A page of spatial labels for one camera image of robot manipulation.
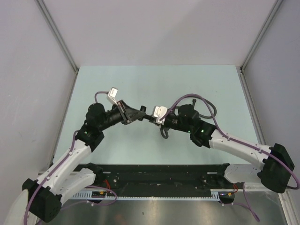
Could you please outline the black T-shaped connector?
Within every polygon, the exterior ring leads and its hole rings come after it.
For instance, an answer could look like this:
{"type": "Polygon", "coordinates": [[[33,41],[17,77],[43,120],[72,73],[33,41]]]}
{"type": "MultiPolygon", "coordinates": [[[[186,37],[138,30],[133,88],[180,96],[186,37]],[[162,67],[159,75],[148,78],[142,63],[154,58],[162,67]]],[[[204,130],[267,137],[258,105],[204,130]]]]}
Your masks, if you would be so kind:
{"type": "Polygon", "coordinates": [[[143,112],[144,115],[138,119],[139,121],[143,121],[144,119],[151,120],[152,117],[146,113],[146,109],[147,109],[146,106],[144,105],[141,106],[140,111],[143,112]]]}

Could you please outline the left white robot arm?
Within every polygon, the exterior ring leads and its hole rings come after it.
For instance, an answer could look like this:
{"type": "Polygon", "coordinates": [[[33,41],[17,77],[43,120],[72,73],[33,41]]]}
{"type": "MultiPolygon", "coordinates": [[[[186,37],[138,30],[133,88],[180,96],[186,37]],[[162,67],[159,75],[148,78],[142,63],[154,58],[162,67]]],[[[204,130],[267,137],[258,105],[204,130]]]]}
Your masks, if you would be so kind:
{"type": "Polygon", "coordinates": [[[103,169],[93,163],[88,163],[74,177],[69,175],[102,142],[104,130],[118,123],[127,125],[141,120],[145,111],[144,106],[134,109],[123,100],[113,104],[108,111],[101,103],[91,104],[84,124],[73,133],[71,147],[36,180],[27,179],[23,183],[22,189],[28,191],[28,203],[22,223],[27,224],[29,213],[50,222],[74,194],[89,186],[101,186],[105,181],[103,169]]]}

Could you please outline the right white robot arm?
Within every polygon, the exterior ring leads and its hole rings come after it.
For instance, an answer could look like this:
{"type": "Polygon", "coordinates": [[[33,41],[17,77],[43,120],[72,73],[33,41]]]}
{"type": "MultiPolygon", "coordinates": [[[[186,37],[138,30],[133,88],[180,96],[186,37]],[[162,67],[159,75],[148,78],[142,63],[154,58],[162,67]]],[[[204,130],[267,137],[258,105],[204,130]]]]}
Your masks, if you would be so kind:
{"type": "Polygon", "coordinates": [[[271,191],[284,193],[289,187],[294,163],[281,144],[254,144],[225,133],[217,125],[203,121],[191,104],[180,106],[177,114],[156,106],[146,119],[161,128],[189,133],[190,140],[198,147],[222,150],[249,162],[259,169],[258,178],[271,191]]]}

